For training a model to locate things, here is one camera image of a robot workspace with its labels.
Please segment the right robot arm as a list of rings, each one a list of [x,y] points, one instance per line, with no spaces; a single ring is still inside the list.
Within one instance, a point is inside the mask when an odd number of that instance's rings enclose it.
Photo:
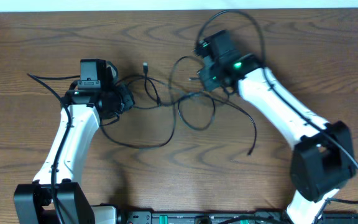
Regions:
[[[254,54],[242,55],[229,32],[196,41],[204,60],[198,75],[212,91],[232,87],[256,107],[285,138],[292,152],[290,178],[296,188],[285,213],[290,223],[340,223],[323,210],[356,174],[349,128],[309,110]]]

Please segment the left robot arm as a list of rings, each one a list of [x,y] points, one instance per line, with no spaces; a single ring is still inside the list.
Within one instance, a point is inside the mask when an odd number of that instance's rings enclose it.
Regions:
[[[14,205],[20,223],[117,223],[113,205],[90,205],[81,177],[94,134],[106,119],[119,121],[135,102],[118,82],[117,68],[101,59],[83,59],[80,77],[59,97],[57,134],[41,169],[29,184],[19,184]]]

